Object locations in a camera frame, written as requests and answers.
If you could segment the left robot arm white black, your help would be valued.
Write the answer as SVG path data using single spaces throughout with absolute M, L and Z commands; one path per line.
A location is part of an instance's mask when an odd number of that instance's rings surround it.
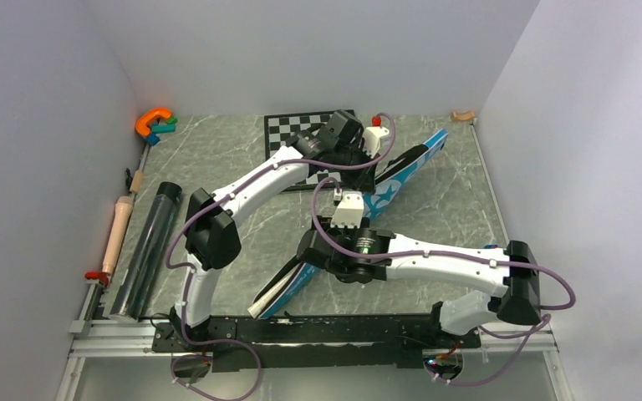
M 319 171 L 339 176 L 356 190 L 373 191 L 375 167 L 394 144 L 395 127 L 383 124 L 391 120 L 378 114 L 365 127 L 339 109 L 324 122 L 289 133 L 269 159 L 235 182 L 191 195 L 186 222 L 174 238 L 183 240 L 186 249 L 186 259 L 177 265 L 187 270 L 186 281 L 173 307 L 173 338 L 182 348 L 194 351 L 205 343 L 221 271 L 242 249 L 239 226 L 273 197 Z

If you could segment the blue badminton racket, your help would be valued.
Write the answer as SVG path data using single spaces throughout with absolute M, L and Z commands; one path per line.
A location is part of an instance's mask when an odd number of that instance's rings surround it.
M 264 313 L 275 303 L 277 296 L 271 292 L 259 297 L 248 309 L 247 312 L 253 318 L 262 318 Z

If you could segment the black shuttlecock tube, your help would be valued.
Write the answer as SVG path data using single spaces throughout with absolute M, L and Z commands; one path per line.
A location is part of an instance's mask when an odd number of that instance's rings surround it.
M 115 322 L 136 322 L 140 319 L 175 224 L 181 194 L 182 188 L 178 184 L 169 181 L 160 183 L 108 319 Z

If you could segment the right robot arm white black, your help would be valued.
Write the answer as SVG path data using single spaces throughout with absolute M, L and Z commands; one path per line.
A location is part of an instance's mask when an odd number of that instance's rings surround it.
M 465 296 L 433 306 L 427 335 L 438 347 L 495 320 L 520 326 L 542 321 L 539 275 L 511 247 L 445 246 L 375 229 L 367 221 L 339 227 L 323 219 L 303 234 L 297 257 L 345 283 L 413 279 L 469 288 Z

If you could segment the blue racket cover bag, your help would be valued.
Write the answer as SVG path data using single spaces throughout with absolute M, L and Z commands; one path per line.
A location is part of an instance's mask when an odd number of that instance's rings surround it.
M 375 190 L 372 194 L 364 194 L 364 217 L 373 220 L 379 216 L 397 193 L 416 173 L 426 165 L 433 156 L 443 149 L 449 133 L 440 129 L 389 164 L 375 177 Z M 275 303 L 264 313 L 262 318 L 270 318 L 283 307 L 308 283 L 320 270 L 308 263 L 290 259 L 278 273 L 270 279 L 262 290 L 255 296 L 253 302 L 266 293 L 276 295 Z

